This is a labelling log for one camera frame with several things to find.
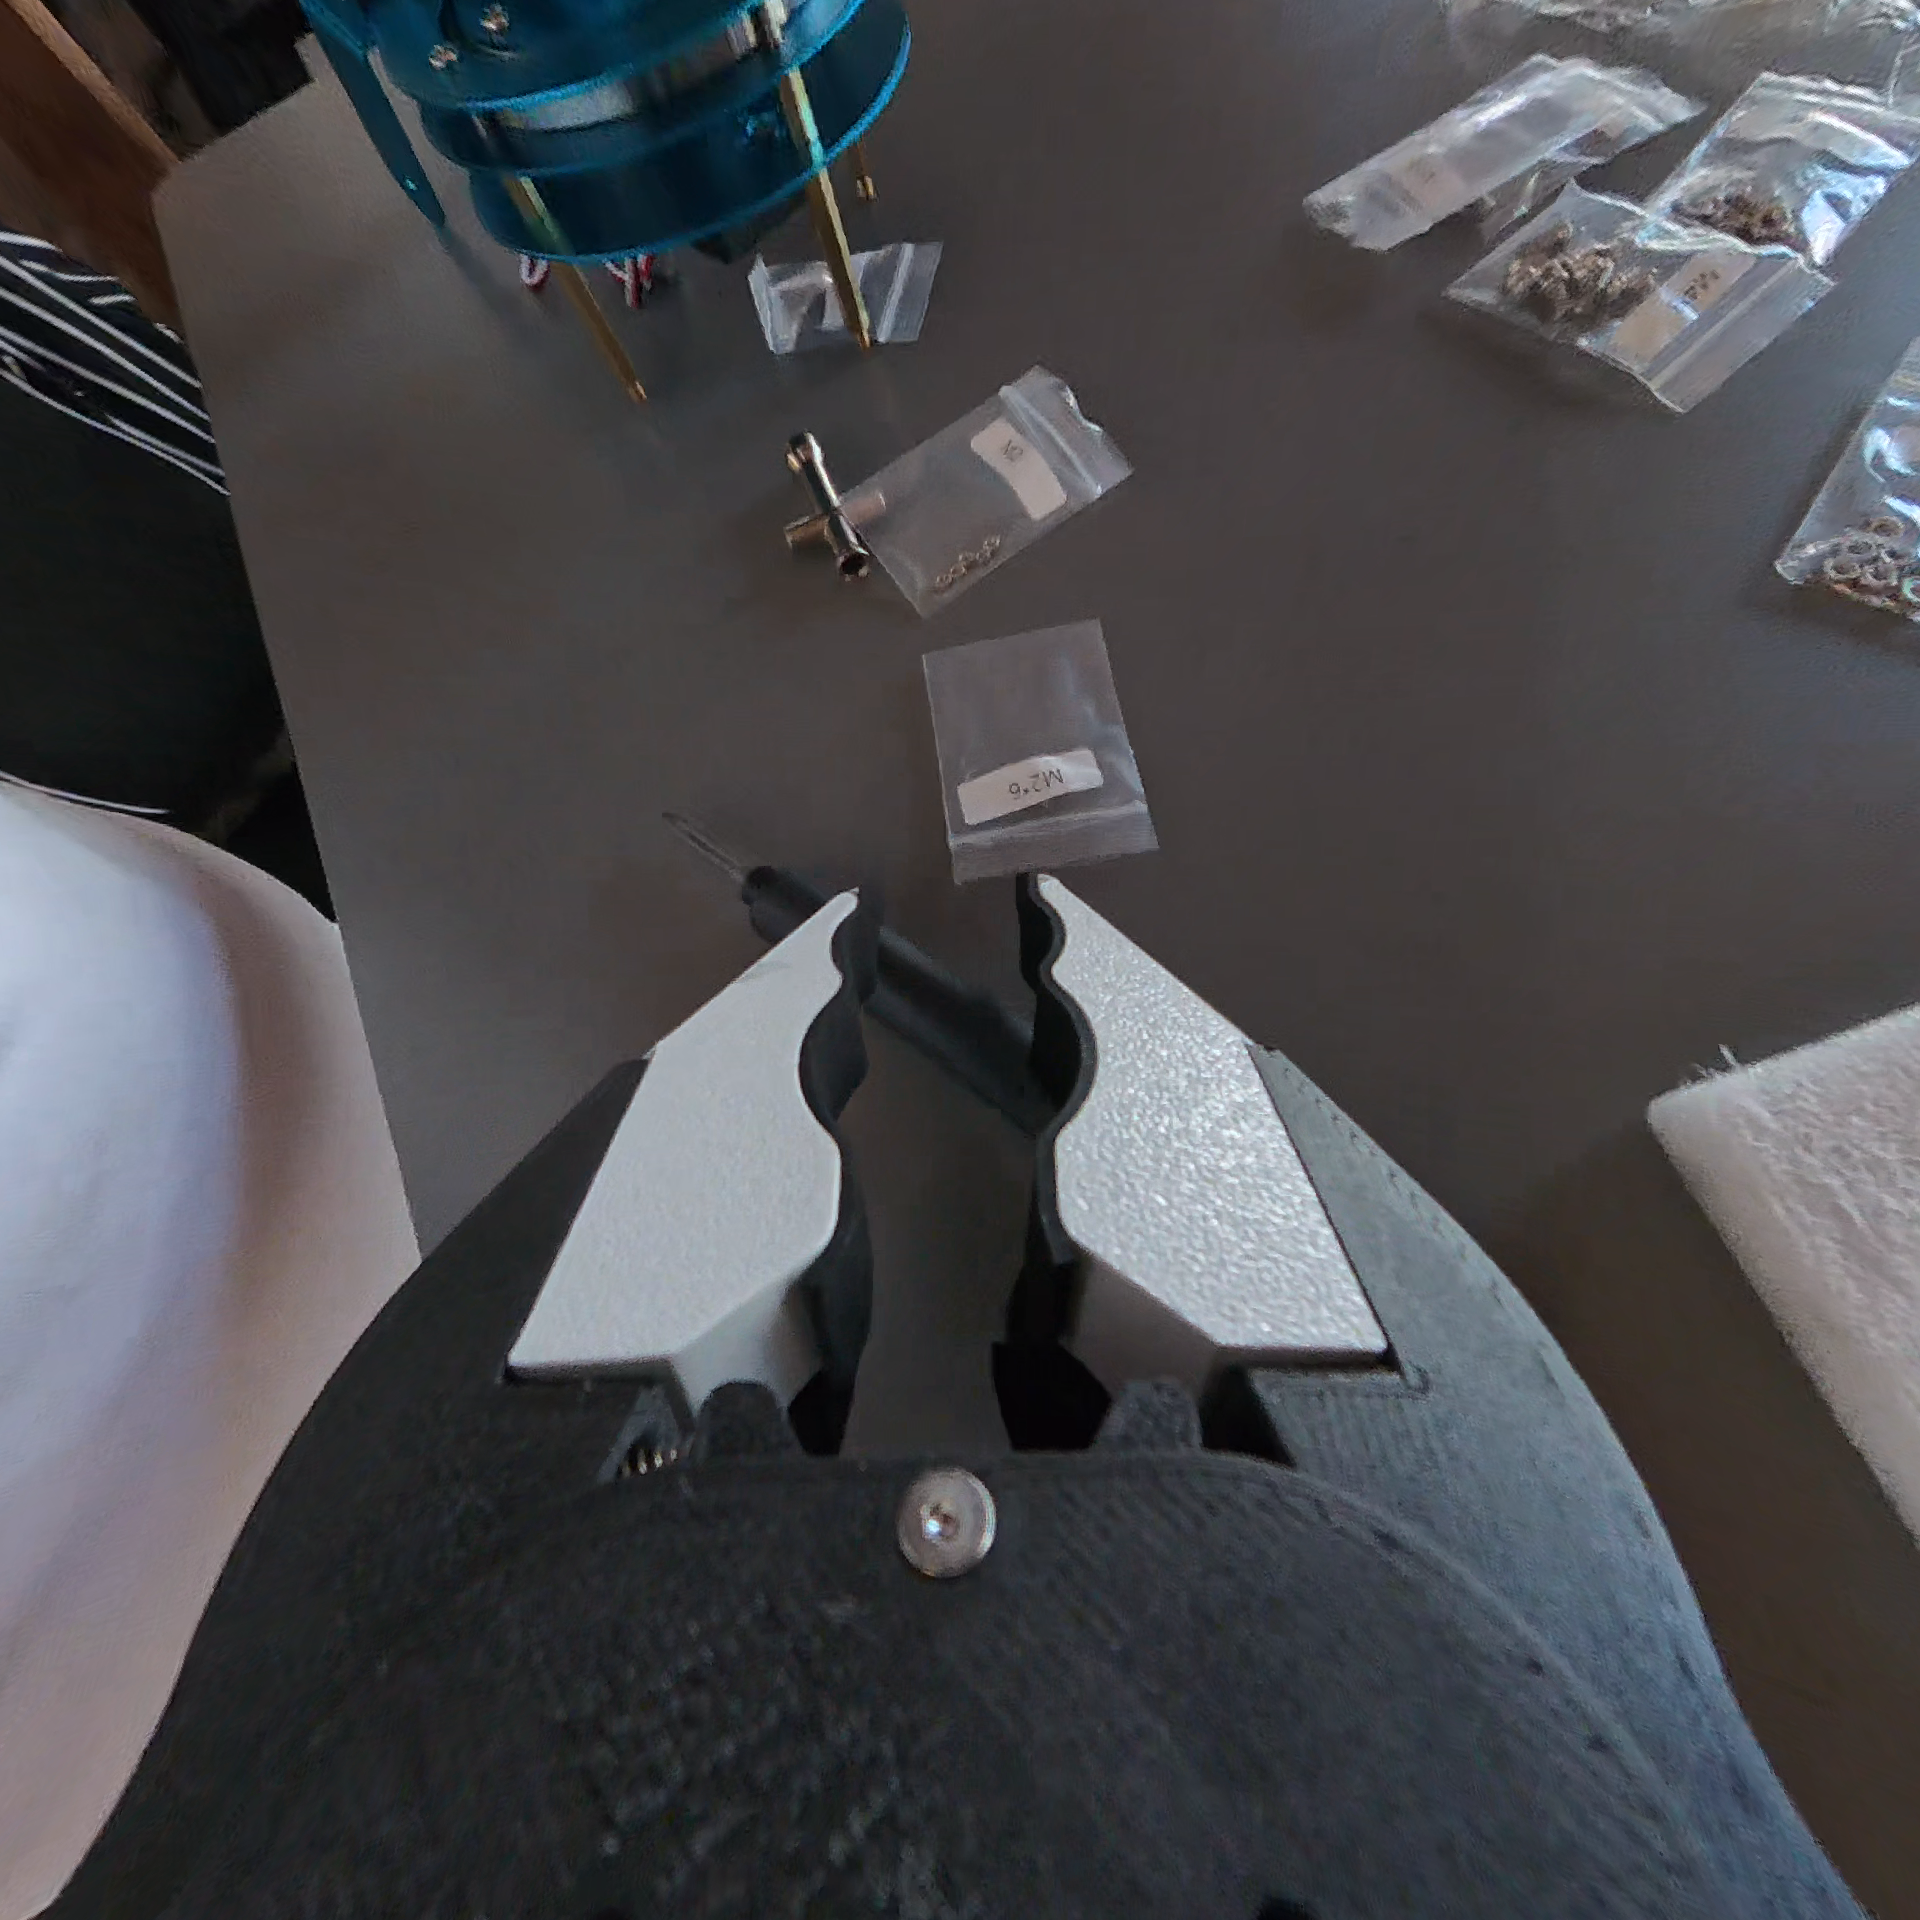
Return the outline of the clear plastic bag with rings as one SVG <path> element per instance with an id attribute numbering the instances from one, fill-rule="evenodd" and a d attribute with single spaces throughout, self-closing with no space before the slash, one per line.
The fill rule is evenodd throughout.
<path id="1" fill-rule="evenodd" d="M 1773 568 L 1791 588 L 1917 621 L 1917 341 L 1864 405 Z"/>

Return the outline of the clear plastic bag with nuts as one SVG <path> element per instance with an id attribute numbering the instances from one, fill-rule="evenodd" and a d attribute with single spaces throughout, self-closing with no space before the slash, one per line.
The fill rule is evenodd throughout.
<path id="1" fill-rule="evenodd" d="M 1766 70 L 1652 189 L 1648 212 L 1823 269 L 1915 155 L 1915 99 Z"/>
<path id="2" fill-rule="evenodd" d="M 1684 415 L 1830 290 L 1833 278 L 1789 247 L 1567 183 L 1459 275 L 1446 300 Z"/>

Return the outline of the labelled empty clear plastic bag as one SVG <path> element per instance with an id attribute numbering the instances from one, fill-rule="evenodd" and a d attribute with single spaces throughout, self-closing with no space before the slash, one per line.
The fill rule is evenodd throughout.
<path id="1" fill-rule="evenodd" d="M 923 653 L 950 877 L 1157 853 L 1099 619 Z"/>

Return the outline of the tiny clear plastic bag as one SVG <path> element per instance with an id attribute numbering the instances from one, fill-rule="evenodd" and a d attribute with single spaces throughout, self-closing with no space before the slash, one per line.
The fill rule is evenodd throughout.
<path id="1" fill-rule="evenodd" d="M 920 335 L 942 261 L 942 243 L 894 243 L 851 256 L 872 344 L 912 344 Z M 855 343 L 831 268 L 823 258 L 768 263 L 756 256 L 750 293 L 772 355 Z"/>

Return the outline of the grey desk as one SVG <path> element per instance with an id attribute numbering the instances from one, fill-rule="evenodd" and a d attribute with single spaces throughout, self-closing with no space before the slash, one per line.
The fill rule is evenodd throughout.
<path id="1" fill-rule="evenodd" d="M 1772 563 L 1915 333 L 1915 181 L 1688 415 L 1464 316 L 1304 191 L 1475 90 L 1436 5 L 909 5 L 859 240 L 916 344 L 772 357 L 731 272 L 628 316 L 646 405 L 332 78 L 158 219 L 422 1250 L 748 964 L 664 828 L 862 882 L 1022 1003 L 955 886 L 920 659 L 1094 616 L 1158 850 L 1070 885 L 1331 1093 L 1524 1288 L 1735 1692 L 1915 1915 L 1915 1550 L 1645 1107 L 1915 1000 L 1915 647 Z M 791 556 L 1046 367 L 1133 472 L 920 615 Z"/>

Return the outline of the clear plastic bag with washers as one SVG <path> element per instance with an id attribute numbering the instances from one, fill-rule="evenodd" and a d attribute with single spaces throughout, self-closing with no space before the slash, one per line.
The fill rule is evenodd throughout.
<path id="1" fill-rule="evenodd" d="M 1072 387 L 1031 367 L 856 484 L 848 514 L 902 599 L 934 616 L 1132 472 Z"/>

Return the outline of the black screwdriver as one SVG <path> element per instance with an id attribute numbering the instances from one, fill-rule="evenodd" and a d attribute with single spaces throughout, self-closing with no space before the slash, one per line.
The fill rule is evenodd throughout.
<path id="1" fill-rule="evenodd" d="M 691 815 L 667 808 L 662 823 L 692 853 L 726 875 L 765 944 L 777 944 L 820 910 L 828 891 L 774 867 L 725 848 Z M 1054 1102 L 1029 1063 L 1031 1024 L 1001 1000 L 961 983 L 923 949 L 879 924 L 865 1014 L 939 1067 L 952 1084 L 989 1104 L 1025 1139 L 1038 1139 Z"/>

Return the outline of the long clear plastic bag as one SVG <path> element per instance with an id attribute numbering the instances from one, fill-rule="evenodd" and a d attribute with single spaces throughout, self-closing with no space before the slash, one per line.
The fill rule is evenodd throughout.
<path id="1" fill-rule="evenodd" d="M 1302 202 L 1355 248 L 1390 252 L 1476 211 L 1487 232 L 1577 175 L 1679 128 L 1703 103 L 1637 66 L 1531 55 Z"/>

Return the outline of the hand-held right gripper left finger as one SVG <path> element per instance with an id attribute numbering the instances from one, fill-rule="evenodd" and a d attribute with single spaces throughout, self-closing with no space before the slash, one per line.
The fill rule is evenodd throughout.
<path id="1" fill-rule="evenodd" d="M 830 896 L 652 1046 L 510 1375 L 649 1379 L 691 1410 L 729 1383 L 853 1391 L 872 1242 L 838 1120 L 876 962 L 859 891 Z"/>

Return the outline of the metal cross socket wrench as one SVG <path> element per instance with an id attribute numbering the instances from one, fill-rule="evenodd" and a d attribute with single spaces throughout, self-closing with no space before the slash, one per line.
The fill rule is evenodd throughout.
<path id="1" fill-rule="evenodd" d="M 879 525 L 892 509 L 888 495 L 877 487 L 840 492 L 820 443 L 808 431 L 797 431 L 785 440 L 783 463 L 806 493 L 806 514 L 783 527 L 785 550 L 791 556 L 820 550 L 831 558 L 840 581 L 865 581 L 872 572 L 868 531 Z"/>

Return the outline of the white foam square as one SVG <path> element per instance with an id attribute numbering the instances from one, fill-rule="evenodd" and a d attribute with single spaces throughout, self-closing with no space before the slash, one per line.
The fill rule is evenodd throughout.
<path id="1" fill-rule="evenodd" d="M 1648 1130 L 1917 1532 L 1917 1008 L 1668 1091 Z"/>

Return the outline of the blue toy robot arm base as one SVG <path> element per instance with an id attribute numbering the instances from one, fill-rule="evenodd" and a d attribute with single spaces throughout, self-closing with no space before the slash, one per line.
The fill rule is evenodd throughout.
<path id="1" fill-rule="evenodd" d="M 797 205 L 848 332 L 877 338 L 831 188 L 895 96 L 894 3 L 302 3 L 319 52 L 407 198 L 444 204 L 396 101 L 513 256 L 541 261 L 630 399 L 633 360 L 587 264 L 736 256 Z"/>

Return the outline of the black striped bag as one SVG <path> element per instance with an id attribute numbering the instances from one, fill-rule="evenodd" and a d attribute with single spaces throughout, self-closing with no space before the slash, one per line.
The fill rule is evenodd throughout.
<path id="1" fill-rule="evenodd" d="M 3 766 L 334 901 L 228 501 L 4 387 Z"/>

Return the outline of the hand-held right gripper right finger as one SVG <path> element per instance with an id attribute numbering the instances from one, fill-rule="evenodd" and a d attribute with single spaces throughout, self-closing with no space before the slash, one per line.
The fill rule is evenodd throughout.
<path id="1" fill-rule="evenodd" d="M 1390 1339 L 1257 1044 L 1064 880 L 1017 882 L 1036 1139 L 1015 1346 L 1116 1396 L 1377 1370 Z"/>

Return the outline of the person in white shirt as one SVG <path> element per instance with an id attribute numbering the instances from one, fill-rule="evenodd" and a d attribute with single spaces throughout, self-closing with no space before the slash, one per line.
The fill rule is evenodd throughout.
<path id="1" fill-rule="evenodd" d="M 196 836 L 4 783 L 4 1915 L 80 1867 L 415 1264 L 340 931 Z"/>

